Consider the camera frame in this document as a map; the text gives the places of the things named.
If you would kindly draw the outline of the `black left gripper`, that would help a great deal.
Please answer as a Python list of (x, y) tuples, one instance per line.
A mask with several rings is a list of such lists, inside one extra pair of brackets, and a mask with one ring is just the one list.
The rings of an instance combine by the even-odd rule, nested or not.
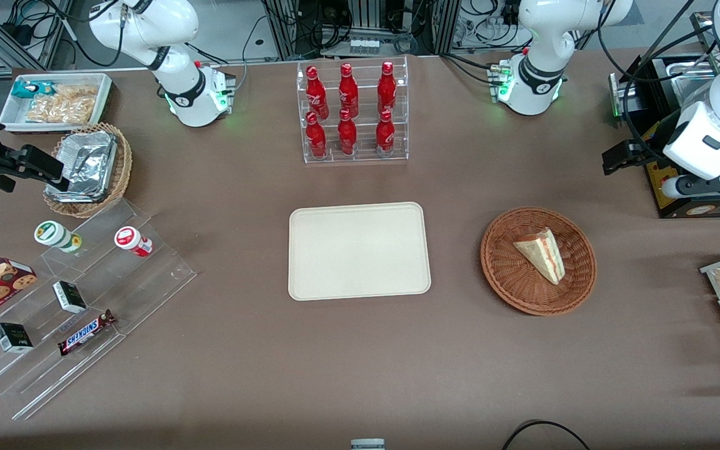
[(658, 153), (644, 141), (622, 141), (602, 154), (604, 176), (611, 176), (623, 168), (652, 164), (656, 164), (659, 170), (673, 167), (673, 162), (668, 157), (663, 156), (662, 152)]

